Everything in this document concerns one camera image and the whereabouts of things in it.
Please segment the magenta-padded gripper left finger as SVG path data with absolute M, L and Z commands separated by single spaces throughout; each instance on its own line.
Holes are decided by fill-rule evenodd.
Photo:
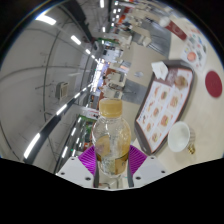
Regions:
M 84 188 L 97 188 L 99 169 L 94 147 L 86 149 L 78 157 L 70 157 L 57 176 Z

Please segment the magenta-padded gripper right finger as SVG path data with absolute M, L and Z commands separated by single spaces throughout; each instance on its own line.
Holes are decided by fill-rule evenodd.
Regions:
M 143 187 L 168 175 L 168 171 L 155 156 L 147 156 L 130 146 L 127 179 L 130 188 Z

